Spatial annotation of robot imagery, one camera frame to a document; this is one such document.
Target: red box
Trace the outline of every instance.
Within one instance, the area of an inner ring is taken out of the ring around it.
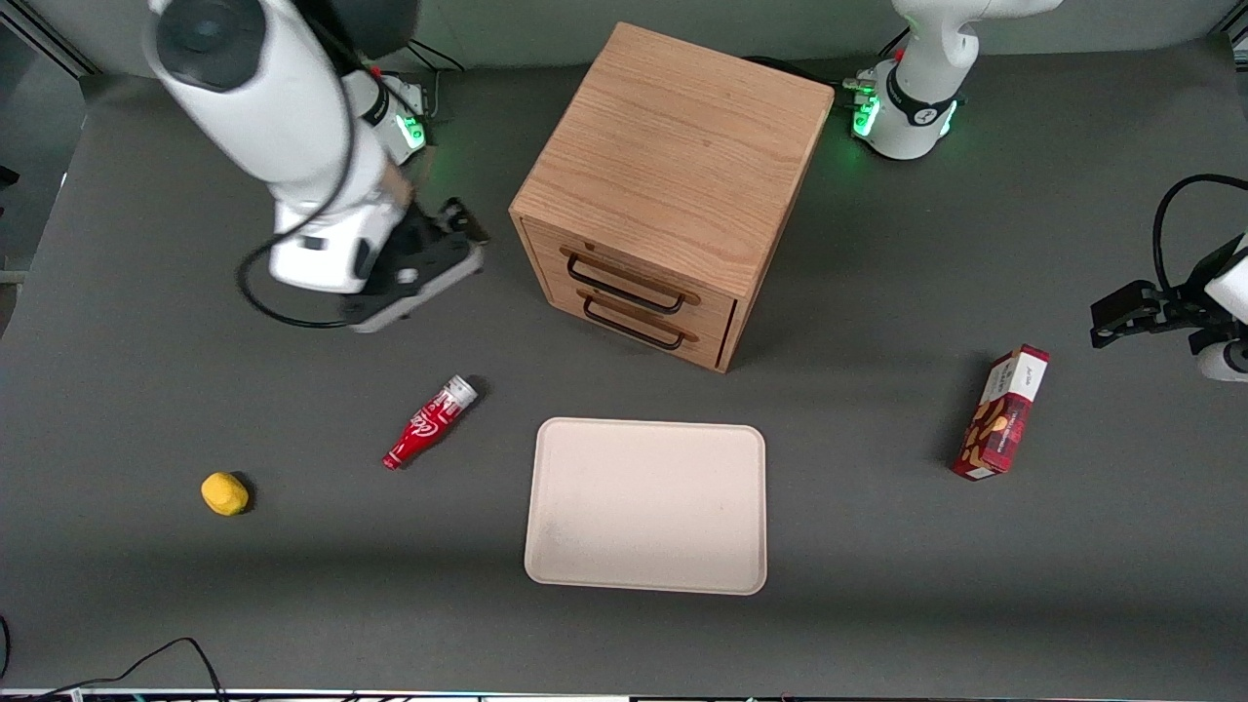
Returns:
[[[1047,367],[1048,353],[1032,346],[992,363],[980,406],[962,437],[955,473],[977,481],[1010,470]]]

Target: wall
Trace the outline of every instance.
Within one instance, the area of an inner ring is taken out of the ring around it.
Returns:
[[[145,0],[27,0],[110,72],[151,75]],[[983,22],[990,54],[1154,49],[1206,34],[1236,0],[1066,0]],[[418,39],[469,66],[584,64],[630,21],[730,54],[784,59],[877,50],[904,24],[886,0],[426,0]]]

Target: drawer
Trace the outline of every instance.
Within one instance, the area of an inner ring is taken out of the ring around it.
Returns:
[[[579,289],[594,300],[620,302],[699,339],[723,340],[735,307],[731,297],[689,281],[675,281],[670,274],[639,261],[624,261],[602,246],[532,219],[525,217],[523,224],[552,297],[557,289],[580,297],[574,294]],[[572,297],[565,300],[575,301]]]
[[[724,342],[723,331],[718,336],[708,337],[585,286],[552,287],[550,304],[569,315],[699,366],[715,368],[719,361],[719,350]]]

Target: red bottle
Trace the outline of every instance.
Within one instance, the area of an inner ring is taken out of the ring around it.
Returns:
[[[382,458],[382,465],[397,471],[404,461],[433,446],[446,433],[447,427],[456,421],[459,412],[463,412],[475,398],[477,391],[464,382],[464,378],[454,376],[447,381],[442,391],[412,416],[412,421],[403,430],[403,436]]]

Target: green led light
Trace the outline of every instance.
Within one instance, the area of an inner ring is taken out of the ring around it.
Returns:
[[[948,125],[950,122],[953,121],[953,112],[956,111],[957,111],[957,100],[953,100],[953,104],[948,106],[948,115],[945,116],[945,126],[940,127],[941,136],[948,134]]]
[[[408,147],[416,150],[424,146],[424,126],[421,125],[419,120],[394,115],[394,122],[398,124],[398,130],[403,132],[403,140],[407,141]]]
[[[866,139],[875,126],[875,117],[880,114],[880,99],[871,97],[865,105],[859,107],[859,114],[854,117],[854,132]]]

